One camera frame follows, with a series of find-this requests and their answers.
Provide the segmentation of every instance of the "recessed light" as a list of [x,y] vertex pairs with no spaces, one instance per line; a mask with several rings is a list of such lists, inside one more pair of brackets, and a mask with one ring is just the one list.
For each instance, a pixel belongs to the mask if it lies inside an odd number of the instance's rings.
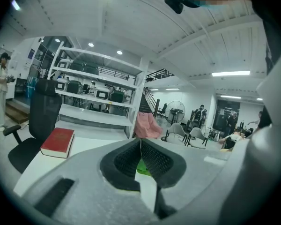
[[13,0],[11,4],[14,6],[15,10],[20,10],[20,7],[15,0]]
[[241,97],[235,97],[235,96],[226,96],[226,95],[221,95],[222,98],[235,98],[235,99],[241,99]]
[[250,75],[250,71],[212,73],[213,77]]

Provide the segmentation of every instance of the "shelf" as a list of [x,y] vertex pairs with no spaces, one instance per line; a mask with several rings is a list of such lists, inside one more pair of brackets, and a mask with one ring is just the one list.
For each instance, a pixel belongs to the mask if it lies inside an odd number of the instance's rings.
[[66,92],[66,91],[62,91],[62,90],[58,90],[58,89],[55,89],[55,92],[58,93],[58,94],[61,94],[61,95],[66,95],[66,96],[74,97],[74,98],[81,98],[81,99],[94,101],[94,102],[98,102],[98,103],[105,103],[105,104],[111,104],[111,105],[115,105],[115,106],[133,108],[132,104],[112,102],[110,100],[96,98],[96,97],[94,97],[93,95],[90,95],[90,94],[76,94],[76,93]]
[[61,51],[70,57],[70,59],[79,59],[84,62],[96,63],[99,66],[114,69],[115,71],[123,72],[129,75],[136,76],[143,72],[140,67],[137,67],[131,63],[122,61],[120,59],[113,58],[97,52],[91,52],[86,50],[81,50],[77,48],[62,47]]
[[74,107],[66,104],[61,105],[61,109],[59,113],[61,115],[65,115],[68,117],[91,121],[91,122],[132,127],[132,123],[129,121],[127,117],[103,113],[103,112],[95,112],[95,111]]
[[74,76],[74,77],[83,78],[83,79],[91,79],[91,80],[97,81],[99,83],[108,83],[109,85],[115,85],[116,87],[121,87],[124,89],[133,89],[134,90],[134,89],[138,88],[135,85],[126,83],[125,81],[119,82],[119,81],[113,80],[112,78],[98,76],[98,75],[91,74],[91,73],[84,73],[84,72],[72,70],[69,68],[52,67],[52,70],[63,72],[69,76]]

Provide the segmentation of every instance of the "stair railing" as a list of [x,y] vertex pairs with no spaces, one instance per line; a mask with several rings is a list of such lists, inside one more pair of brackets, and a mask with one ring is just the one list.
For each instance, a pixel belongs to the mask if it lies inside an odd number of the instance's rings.
[[149,101],[151,103],[151,105],[153,106],[153,109],[154,109],[153,116],[156,118],[160,100],[158,99],[157,101],[155,101],[155,99],[154,99],[153,95],[151,94],[151,92],[149,91],[148,87],[144,88],[143,94],[145,96],[145,99],[147,101]]

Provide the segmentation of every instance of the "ceiling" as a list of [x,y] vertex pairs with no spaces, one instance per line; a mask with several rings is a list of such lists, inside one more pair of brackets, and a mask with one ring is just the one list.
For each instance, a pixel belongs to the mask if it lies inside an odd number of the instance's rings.
[[[265,77],[266,36],[251,3],[190,9],[181,15],[164,0],[17,0],[6,21],[25,38],[72,36],[100,41],[151,59],[195,87],[258,96]],[[250,70],[246,78],[212,72]]]

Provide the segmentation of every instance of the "white shelving unit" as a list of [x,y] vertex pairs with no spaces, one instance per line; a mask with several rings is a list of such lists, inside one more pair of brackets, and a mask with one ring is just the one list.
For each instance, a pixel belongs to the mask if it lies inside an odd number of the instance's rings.
[[[56,67],[57,66],[56,59],[61,52],[66,53],[68,58],[71,60],[77,59],[85,63],[94,63],[95,61],[95,63],[98,66],[111,69],[115,72],[121,72],[121,73],[128,74],[129,76],[133,76],[135,78],[134,84],[129,84],[129,82],[127,82],[127,80],[125,79],[120,79],[120,78],[113,79],[102,75],[84,73],[69,68]],[[128,108],[127,115],[120,116],[120,115],[103,113],[103,112],[95,112],[88,109],[82,109],[71,105],[63,104],[61,106],[59,114],[72,117],[75,119],[91,121],[95,123],[118,125],[124,127],[125,134],[127,135],[128,138],[131,138],[134,131],[136,115],[140,107],[141,95],[144,88],[148,65],[149,65],[149,60],[145,58],[141,58],[139,66],[136,66],[126,61],[113,58],[101,53],[85,51],[76,48],[63,47],[63,42],[62,42],[54,56],[53,62],[49,70],[48,79],[50,79],[54,73],[62,72],[68,76],[76,77],[78,79],[82,78],[86,80],[93,80],[99,83],[110,84],[124,89],[129,89],[133,91],[133,94],[131,97],[131,103],[117,103],[109,100],[99,99],[90,94],[75,94],[75,93],[70,93],[67,91],[56,89],[56,93],[60,95],[74,97],[74,98],[81,98],[81,99],[93,101],[95,103],[111,104],[111,105]]]

